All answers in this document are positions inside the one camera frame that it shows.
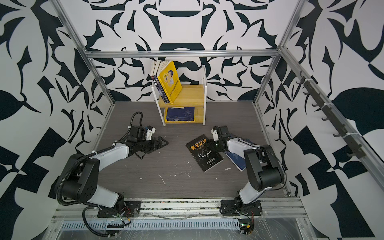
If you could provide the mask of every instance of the metal hook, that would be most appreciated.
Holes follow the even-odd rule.
[[[357,153],[355,153],[355,152],[352,153],[352,154],[351,154],[351,153],[347,153],[347,156],[348,156],[348,157],[353,157],[353,156],[356,156],[356,155],[357,155]]]

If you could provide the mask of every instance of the cartoon man illustration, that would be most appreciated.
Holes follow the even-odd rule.
[[[172,85],[173,85],[173,71],[169,70],[165,77],[166,77],[166,82],[168,83],[168,86],[172,87]]]

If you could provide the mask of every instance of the wall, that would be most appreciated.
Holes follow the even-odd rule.
[[[0,33],[0,239],[39,239],[56,179],[92,151],[109,102],[49,2],[1,1]]]
[[[383,158],[382,1],[310,0],[288,50]],[[275,153],[319,238],[383,239],[384,192],[284,60],[259,101]]]
[[[149,76],[157,58],[94,61],[115,101],[154,100]],[[206,68],[209,100],[253,100],[272,57],[167,58],[174,60],[182,84],[199,84]]]
[[[83,44],[92,51],[276,49],[296,3],[297,0],[62,1]],[[270,58],[250,59],[171,60],[178,61],[179,76],[184,73],[185,83],[201,80],[201,74],[193,71],[202,65],[210,69],[207,95],[211,100],[253,100]],[[122,59],[104,60],[107,65],[99,65],[105,68],[98,70],[104,79],[108,77],[107,87],[115,100],[153,100],[147,81],[150,60],[125,61],[128,64],[123,66]]]

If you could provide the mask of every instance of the wooden shelf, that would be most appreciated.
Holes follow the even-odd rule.
[[[194,122],[168,122],[165,116],[166,109],[164,109],[164,122],[168,124],[186,124],[186,123],[203,123],[204,122],[204,106],[195,107],[195,121]]]
[[[183,89],[173,104],[164,103],[163,99],[159,97],[159,106],[161,108],[204,106],[204,86],[202,84],[182,85],[182,87]]]

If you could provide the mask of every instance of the bookshelf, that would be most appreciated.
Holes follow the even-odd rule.
[[[207,81],[205,78],[205,66],[202,67],[202,80],[201,84],[196,85],[185,85],[183,84],[183,89],[177,96],[173,104],[164,103],[163,99],[159,97],[159,92],[152,83],[152,92],[155,98],[157,108],[161,117],[163,126],[166,124],[192,124],[192,123],[202,123],[205,125],[205,106],[207,105]],[[194,122],[168,122],[166,120],[167,108],[175,107],[195,107],[195,121]]]

